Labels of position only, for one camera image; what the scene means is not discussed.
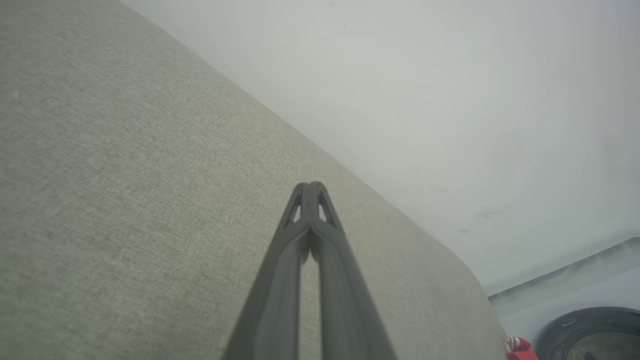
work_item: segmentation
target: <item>gray fabric surface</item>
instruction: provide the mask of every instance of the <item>gray fabric surface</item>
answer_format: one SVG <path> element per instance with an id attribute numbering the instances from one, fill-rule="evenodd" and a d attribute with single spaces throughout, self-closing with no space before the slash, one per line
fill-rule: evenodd
<path id="1" fill-rule="evenodd" d="M 218 358 L 310 180 L 400 358 L 504 358 L 453 253 L 147 20 L 110 0 L 5 0 L 0 21 L 1 359 Z M 314 267 L 301 359 L 319 358 Z"/>

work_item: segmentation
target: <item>white floor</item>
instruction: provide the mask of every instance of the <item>white floor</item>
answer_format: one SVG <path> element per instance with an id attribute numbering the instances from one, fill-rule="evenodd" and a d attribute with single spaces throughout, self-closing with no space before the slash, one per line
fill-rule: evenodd
<path id="1" fill-rule="evenodd" d="M 596 306 L 640 310 L 640 238 L 489 298 L 507 335 L 534 344 L 571 311 Z"/>

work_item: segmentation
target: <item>black tire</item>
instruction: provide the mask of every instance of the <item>black tire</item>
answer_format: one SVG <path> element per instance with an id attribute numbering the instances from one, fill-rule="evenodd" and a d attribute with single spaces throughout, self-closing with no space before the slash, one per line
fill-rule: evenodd
<path id="1" fill-rule="evenodd" d="M 601 332 L 640 336 L 640 311 L 592 307 L 560 316 L 542 332 L 535 353 L 540 360 L 566 360 L 578 341 Z"/>

